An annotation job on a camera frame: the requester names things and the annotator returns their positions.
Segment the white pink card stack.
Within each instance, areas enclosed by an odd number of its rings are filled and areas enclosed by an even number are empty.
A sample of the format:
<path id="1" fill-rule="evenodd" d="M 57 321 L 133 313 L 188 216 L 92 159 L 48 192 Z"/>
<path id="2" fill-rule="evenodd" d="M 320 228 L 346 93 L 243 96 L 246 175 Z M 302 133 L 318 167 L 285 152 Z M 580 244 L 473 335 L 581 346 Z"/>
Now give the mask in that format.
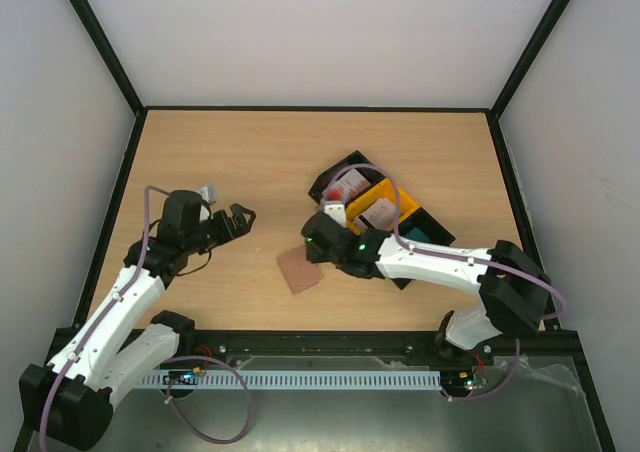
<path id="1" fill-rule="evenodd" d="M 386 198 L 377 199 L 368 209 L 354 218 L 354 224 L 360 229 L 388 229 L 393 225 L 395 205 Z"/>

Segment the black bin with red cards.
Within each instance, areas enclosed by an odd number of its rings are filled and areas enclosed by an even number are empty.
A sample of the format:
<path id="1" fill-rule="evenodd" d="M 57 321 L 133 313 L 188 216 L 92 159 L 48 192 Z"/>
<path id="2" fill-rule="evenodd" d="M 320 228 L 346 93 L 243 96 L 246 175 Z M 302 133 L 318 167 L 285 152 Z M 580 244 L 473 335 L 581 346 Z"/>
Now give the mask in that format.
<path id="1" fill-rule="evenodd" d="M 385 179 L 385 176 L 378 170 L 358 167 L 344 171 L 338 176 L 335 184 L 329 187 L 331 180 L 339 171 L 347 166 L 357 164 L 371 164 L 371 161 L 362 152 L 355 150 L 320 173 L 309 189 L 308 196 L 316 204 L 319 204 L 324 194 L 327 194 L 329 201 L 341 201 L 345 205 L 349 205 L 356 198 Z"/>

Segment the brown leather card holder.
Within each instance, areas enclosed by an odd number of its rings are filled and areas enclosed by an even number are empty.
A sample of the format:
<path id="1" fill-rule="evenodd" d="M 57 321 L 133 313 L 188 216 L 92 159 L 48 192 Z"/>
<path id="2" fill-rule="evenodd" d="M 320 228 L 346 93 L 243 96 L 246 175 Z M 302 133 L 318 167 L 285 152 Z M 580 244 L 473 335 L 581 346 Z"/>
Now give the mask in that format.
<path id="1" fill-rule="evenodd" d="M 318 285 L 323 278 L 318 266 L 307 260 L 304 245 L 280 254 L 276 262 L 293 295 Z"/>

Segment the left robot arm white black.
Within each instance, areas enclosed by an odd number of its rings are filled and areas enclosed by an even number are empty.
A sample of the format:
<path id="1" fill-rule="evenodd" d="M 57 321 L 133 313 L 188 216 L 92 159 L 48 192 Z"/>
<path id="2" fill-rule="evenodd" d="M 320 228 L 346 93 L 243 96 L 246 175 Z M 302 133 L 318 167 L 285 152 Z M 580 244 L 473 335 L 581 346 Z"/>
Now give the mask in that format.
<path id="1" fill-rule="evenodd" d="M 43 366 L 28 366 L 19 379 L 24 418 L 37 431 L 41 450 L 55 439 L 87 451 L 102 438 L 124 397 L 164 363 L 212 362 L 196 354 L 195 323 L 175 312 L 157 314 L 133 342 L 127 339 L 143 313 L 188 274 L 193 255 L 248 234 L 254 211 L 234 203 L 212 211 L 201 191 L 167 193 L 159 219 L 144 221 L 116 281 L 72 339 Z"/>

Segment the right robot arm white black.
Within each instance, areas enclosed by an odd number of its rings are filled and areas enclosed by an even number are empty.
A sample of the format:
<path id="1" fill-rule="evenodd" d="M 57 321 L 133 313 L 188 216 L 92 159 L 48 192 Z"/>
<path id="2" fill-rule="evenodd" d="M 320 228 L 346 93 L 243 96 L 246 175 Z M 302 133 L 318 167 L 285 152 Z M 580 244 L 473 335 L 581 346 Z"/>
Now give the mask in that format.
<path id="1" fill-rule="evenodd" d="M 460 249 L 398 238 L 369 228 L 359 234 L 325 212 L 303 226 L 306 258 L 331 263 L 360 279 L 421 281 L 453 288 L 477 299 L 445 314 L 435 348 L 455 364 L 494 337 L 529 339 L 546 319 L 550 279 L 514 243 L 499 240 L 489 249 Z"/>

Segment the yellow plastic bin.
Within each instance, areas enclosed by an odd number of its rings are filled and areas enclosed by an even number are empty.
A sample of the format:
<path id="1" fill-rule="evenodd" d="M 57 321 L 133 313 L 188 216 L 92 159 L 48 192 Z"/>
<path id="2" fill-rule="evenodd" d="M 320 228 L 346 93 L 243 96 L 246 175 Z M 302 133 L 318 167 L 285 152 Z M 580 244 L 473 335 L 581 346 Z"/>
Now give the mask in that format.
<path id="1" fill-rule="evenodd" d="M 398 188 L 396 197 L 394 186 L 389 179 L 363 190 L 346 206 L 347 227 L 356 234 L 367 228 L 391 231 L 393 228 L 396 205 L 400 206 L 399 222 L 408 219 L 420 205 L 402 188 Z"/>

